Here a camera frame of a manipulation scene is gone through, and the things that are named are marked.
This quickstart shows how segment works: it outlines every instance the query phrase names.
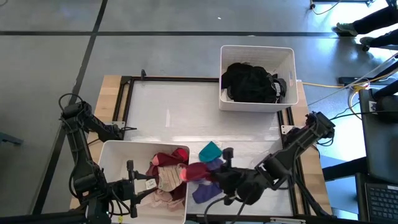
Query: purple cloth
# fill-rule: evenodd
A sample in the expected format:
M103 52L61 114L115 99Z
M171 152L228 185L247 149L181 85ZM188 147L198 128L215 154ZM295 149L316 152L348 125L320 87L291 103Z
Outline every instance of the purple cloth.
M198 189L192 193L192 197L196 203L207 202L214 196L222 193L222 190L218 187L218 184L214 183L211 185L200 184Z
M215 160L212 160L211 162L207 162L207 163L206 163L206 166L207 166L207 169L208 169L208 170L215 170L215 169L220 168L220 166L221 166L223 163L224 163L224 162L223 162L221 159L216 158Z

